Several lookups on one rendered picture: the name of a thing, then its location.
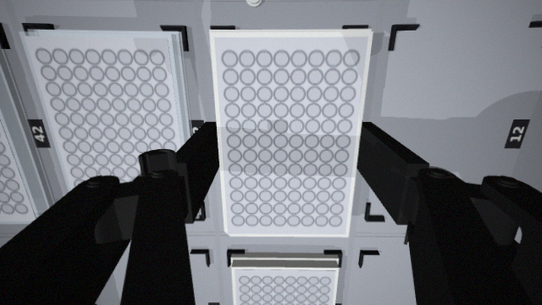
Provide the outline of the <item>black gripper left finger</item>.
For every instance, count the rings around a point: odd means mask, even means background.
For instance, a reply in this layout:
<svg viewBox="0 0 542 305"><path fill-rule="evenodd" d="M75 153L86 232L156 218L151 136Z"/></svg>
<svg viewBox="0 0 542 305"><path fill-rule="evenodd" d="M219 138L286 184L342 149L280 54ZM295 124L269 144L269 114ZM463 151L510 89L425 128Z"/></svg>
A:
<svg viewBox="0 0 542 305"><path fill-rule="evenodd" d="M84 180L0 247L0 305L94 305L129 243L120 305L196 305L185 224L218 172L217 124L138 158L133 181Z"/></svg>

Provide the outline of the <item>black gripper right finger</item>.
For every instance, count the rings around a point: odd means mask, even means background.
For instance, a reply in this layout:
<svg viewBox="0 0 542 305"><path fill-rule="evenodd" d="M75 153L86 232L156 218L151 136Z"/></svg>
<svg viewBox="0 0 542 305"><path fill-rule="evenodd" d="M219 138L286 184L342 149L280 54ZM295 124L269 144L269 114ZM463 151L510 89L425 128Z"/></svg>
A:
<svg viewBox="0 0 542 305"><path fill-rule="evenodd" d="M542 192L504 175L466 183L372 122L357 169L407 225L417 305L542 305Z"/></svg>

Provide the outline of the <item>grey deck plate with bays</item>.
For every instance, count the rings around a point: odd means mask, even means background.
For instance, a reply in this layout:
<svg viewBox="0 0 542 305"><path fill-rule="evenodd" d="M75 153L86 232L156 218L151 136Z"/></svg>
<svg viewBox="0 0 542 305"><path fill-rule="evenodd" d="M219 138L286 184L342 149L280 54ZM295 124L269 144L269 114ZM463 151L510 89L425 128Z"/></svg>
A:
<svg viewBox="0 0 542 305"><path fill-rule="evenodd" d="M43 110L43 106L41 104L41 99L39 98L39 94L36 89L36 83L34 81L33 74L31 73L31 70L30 70L30 65L26 57L23 43L21 41L21 38L19 37L19 31L21 31L19 27L19 22L14 12L14 7L11 0L3 0L3 1L8 11L8 15L11 20L12 26L14 28L14 33L16 35L20 51L22 53L22 56L25 62L25 67L30 77L30 82L34 90L36 100L37 100L39 109L41 111L41 116L42 116L46 131L47 131L47 135L48 135L48 138L53 150L53 155L55 157L56 164L58 166L58 171L59 171L59 174L64 186L64 191L65 191L65 194L67 194L69 191L66 186L64 174L61 170L56 148L53 143L53 138L47 124L47 119ZM194 13L195 13L195 21L196 21L196 39L197 39L198 57L199 57L200 75L201 75L201 84L202 84L202 101L203 101L204 120L205 122L211 122L209 100L208 100L208 90L207 90L206 60L205 60L204 40L203 40L203 31L202 31L202 12L201 12L200 2L246 2L246 0L112 0L112 1L175 1L175 2L193 2L194 3ZM315 1L378 1L378 0L262 0L262 2L315 2ZM383 18L384 18L385 1L386 0L379 0L379 5L378 5L363 122L369 122L370 120L371 106L372 106L372 100L373 100L373 88L374 88L376 68L377 68L377 62L378 62L378 56L379 56L379 44L380 44L380 37L381 37L381 31L382 31ZM528 129L523 139L523 144L517 156L517 161L515 163L511 177L516 180L520 180L526 184L529 184L536 190L539 190L542 192L542 90L539 94L539 99L536 103L532 118L529 122ZM346 277L345 277L342 305L347 304L349 282L350 282L350 275L351 275L351 261L352 261L355 236L384 236L384 237L405 237L406 236L406 233L356 232L357 213L358 213L361 184L362 184L362 176L359 173L359 171L357 171L356 189L355 189L352 218L351 218L351 232L349 232L350 240L349 240L347 263L346 263ZM218 204L217 204L215 177L210 187L211 187L211 197L212 197L212 207L213 207L214 231L187 231L186 235L187 236L215 236L220 305L225 305L224 304L223 270L222 270L222 259L221 259L221 248L220 248L219 236L228 236L228 234L225 233L224 231L219 231Z"/></svg>

